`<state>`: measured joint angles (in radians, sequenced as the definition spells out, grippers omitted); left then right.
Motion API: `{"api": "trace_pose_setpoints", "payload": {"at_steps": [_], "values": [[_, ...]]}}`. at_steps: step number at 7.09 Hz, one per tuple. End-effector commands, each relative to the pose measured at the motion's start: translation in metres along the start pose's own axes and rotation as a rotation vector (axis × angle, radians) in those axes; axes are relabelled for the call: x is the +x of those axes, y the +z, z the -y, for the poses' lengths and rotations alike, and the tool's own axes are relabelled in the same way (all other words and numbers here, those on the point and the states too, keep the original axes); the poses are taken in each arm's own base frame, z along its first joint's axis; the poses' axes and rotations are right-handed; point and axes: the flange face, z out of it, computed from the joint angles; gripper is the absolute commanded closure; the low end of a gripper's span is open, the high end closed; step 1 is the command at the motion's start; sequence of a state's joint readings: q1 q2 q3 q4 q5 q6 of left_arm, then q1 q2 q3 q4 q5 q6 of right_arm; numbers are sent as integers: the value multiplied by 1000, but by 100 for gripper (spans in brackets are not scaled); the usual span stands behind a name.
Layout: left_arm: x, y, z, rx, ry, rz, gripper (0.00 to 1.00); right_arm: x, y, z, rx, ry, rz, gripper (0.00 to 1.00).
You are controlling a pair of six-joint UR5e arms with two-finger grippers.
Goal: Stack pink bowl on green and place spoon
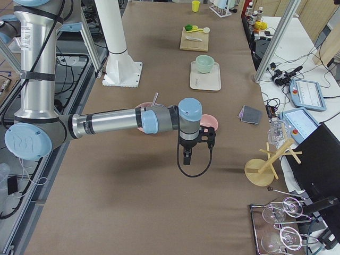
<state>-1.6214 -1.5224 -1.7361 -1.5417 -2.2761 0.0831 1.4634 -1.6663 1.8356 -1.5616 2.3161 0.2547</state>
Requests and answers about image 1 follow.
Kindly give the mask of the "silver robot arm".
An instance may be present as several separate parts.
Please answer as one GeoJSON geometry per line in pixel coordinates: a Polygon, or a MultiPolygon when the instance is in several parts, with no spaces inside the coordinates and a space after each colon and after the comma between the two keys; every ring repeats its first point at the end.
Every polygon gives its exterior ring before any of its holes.
{"type": "Polygon", "coordinates": [[[142,128],[146,134],[178,130],[188,164],[201,140],[201,103],[185,98],[177,106],[116,110],[88,115],[55,111],[56,34],[82,28],[80,1],[15,1],[21,23],[21,106],[6,131],[8,150],[25,160],[37,160],[73,139],[107,131],[142,128]]]}

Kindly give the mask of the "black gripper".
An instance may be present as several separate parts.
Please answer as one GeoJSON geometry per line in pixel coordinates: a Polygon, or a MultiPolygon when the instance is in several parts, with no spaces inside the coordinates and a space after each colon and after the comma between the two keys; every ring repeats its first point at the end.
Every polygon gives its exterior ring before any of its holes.
{"type": "Polygon", "coordinates": [[[192,148],[196,146],[197,142],[195,140],[185,140],[180,139],[180,145],[183,147],[183,164],[190,165],[191,164],[191,154],[192,148]]]}

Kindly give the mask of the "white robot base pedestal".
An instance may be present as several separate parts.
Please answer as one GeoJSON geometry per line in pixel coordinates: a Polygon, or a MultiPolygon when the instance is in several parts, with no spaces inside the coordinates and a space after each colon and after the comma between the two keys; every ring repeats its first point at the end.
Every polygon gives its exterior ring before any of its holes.
{"type": "Polygon", "coordinates": [[[109,51],[103,85],[138,87],[143,64],[128,53],[118,1],[98,0],[95,5],[109,51]]]}

